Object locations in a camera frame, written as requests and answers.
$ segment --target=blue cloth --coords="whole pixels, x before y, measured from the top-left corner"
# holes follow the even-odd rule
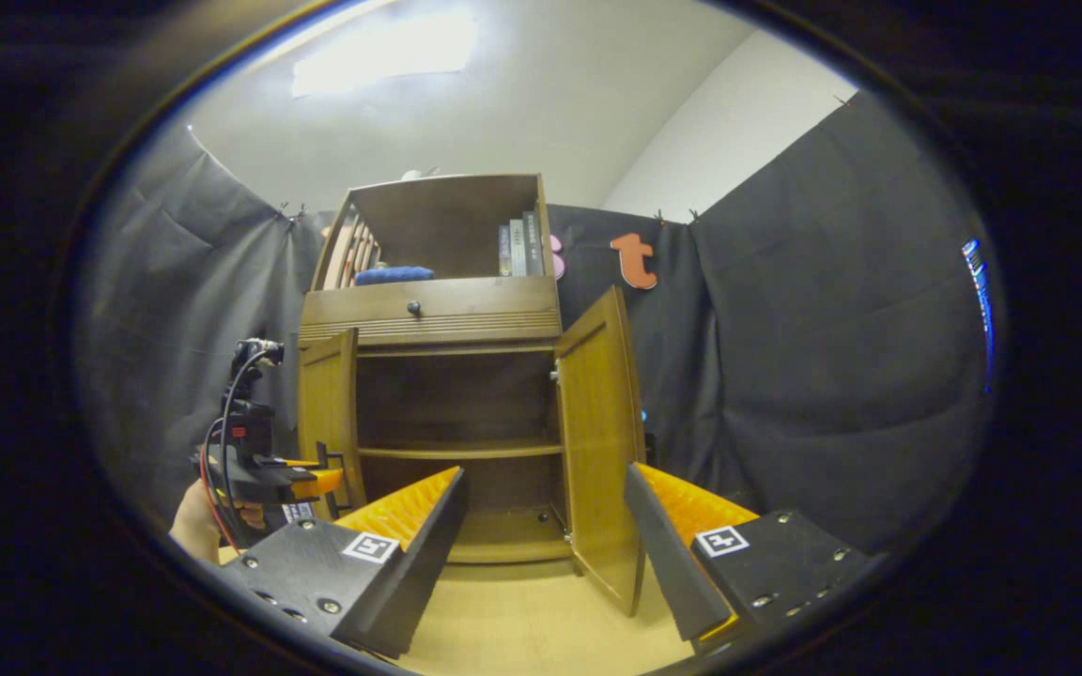
[[[391,283],[392,281],[420,281],[420,279],[437,279],[433,270],[424,267],[385,267],[367,269],[353,277],[354,287],[366,287],[368,283]]]

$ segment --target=wooden floor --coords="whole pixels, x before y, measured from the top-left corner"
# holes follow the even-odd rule
[[[625,617],[558,559],[447,566],[396,663],[425,676],[634,676],[691,654],[648,560],[637,612]]]

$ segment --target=red cable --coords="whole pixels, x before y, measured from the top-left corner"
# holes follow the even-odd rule
[[[207,506],[211,508],[211,516],[215,517],[215,523],[220,527],[220,533],[224,534],[224,540],[227,540],[228,544],[232,545],[232,551],[240,556],[240,549],[237,547],[235,542],[232,542],[232,535],[228,534],[228,530],[224,527],[224,519],[220,518],[220,513],[215,511],[215,495],[211,494],[211,489],[207,487],[207,449],[202,448],[198,450],[198,478],[202,480],[202,490],[207,493]]]

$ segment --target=cabinet door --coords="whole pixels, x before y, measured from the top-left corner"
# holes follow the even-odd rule
[[[317,442],[329,453],[343,453],[345,476],[337,504],[366,504],[357,458],[357,330],[342,331],[300,355],[300,458],[319,461]],[[337,466],[330,459],[328,466]],[[314,505],[318,518],[330,518],[328,505]]]
[[[625,469],[644,459],[641,393],[623,295],[613,287],[555,345],[571,547],[615,605],[637,608],[644,555],[623,501]]]

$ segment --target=cabinet drawer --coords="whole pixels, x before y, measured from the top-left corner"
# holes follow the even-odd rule
[[[549,275],[332,288],[306,295],[300,349],[353,327],[359,345],[528,341],[556,339],[562,314]]]

